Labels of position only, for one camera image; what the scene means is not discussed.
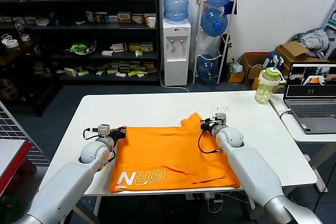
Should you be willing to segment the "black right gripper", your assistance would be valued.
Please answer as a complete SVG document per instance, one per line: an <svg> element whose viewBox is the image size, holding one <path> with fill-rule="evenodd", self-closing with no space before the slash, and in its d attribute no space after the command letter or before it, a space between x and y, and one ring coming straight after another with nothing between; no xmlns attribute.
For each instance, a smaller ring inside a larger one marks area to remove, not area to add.
<svg viewBox="0 0 336 224"><path fill-rule="evenodd" d="M209 121L209 122L207 122L206 120L201 120L201 130L202 131L208 131L208 132L211 133L213 127L216 126L217 124L218 123L216 121Z"/></svg>

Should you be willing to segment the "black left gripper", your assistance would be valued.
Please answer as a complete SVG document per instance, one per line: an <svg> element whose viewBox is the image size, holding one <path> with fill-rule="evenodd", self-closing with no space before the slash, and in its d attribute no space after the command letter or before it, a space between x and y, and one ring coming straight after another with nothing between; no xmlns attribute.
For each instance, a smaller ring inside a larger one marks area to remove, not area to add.
<svg viewBox="0 0 336 224"><path fill-rule="evenodd" d="M124 139L126 137L126 126L123 127L119 127L117 129L113 129L111 130L111 137L113 139L114 142L117 142L120 139Z"/></svg>

